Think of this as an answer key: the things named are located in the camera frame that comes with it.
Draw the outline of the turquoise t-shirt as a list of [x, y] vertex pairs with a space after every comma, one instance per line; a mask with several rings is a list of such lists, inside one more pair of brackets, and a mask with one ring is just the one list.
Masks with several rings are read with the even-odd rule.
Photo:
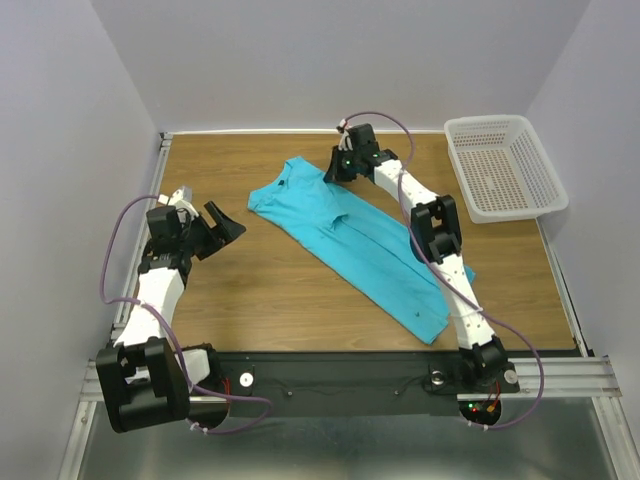
[[411, 251], [409, 233], [380, 209], [324, 181], [302, 157], [284, 163], [270, 184], [252, 191], [248, 209], [302, 247], [431, 344], [448, 324], [449, 308], [428, 268]]

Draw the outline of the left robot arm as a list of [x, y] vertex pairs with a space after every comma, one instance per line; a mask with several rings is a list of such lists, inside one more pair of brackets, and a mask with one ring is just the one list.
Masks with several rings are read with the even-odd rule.
[[137, 294], [122, 300], [131, 307], [125, 329], [96, 357], [117, 433], [183, 420], [190, 411], [191, 386], [210, 394], [222, 384], [222, 369], [210, 361], [212, 348], [198, 347], [184, 357], [170, 329], [193, 260], [210, 257], [246, 231], [214, 202], [204, 208], [208, 219], [186, 201], [164, 202], [146, 213], [149, 237], [137, 269]]

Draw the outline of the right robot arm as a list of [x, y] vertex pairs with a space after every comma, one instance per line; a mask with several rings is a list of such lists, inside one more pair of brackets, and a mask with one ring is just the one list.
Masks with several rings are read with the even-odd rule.
[[510, 364], [466, 273], [454, 198], [431, 191], [413, 177], [405, 162], [379, 146], [370, 124], [352, 125], [343, 119], [336, 130], [341, 138], [332, 149], [324, 180], [345, 183], [366, 177], [397, 200], [414, 256], [436, 278], [449, 308], [461, 356], [461, 381], [472, 390], [499, 382]]

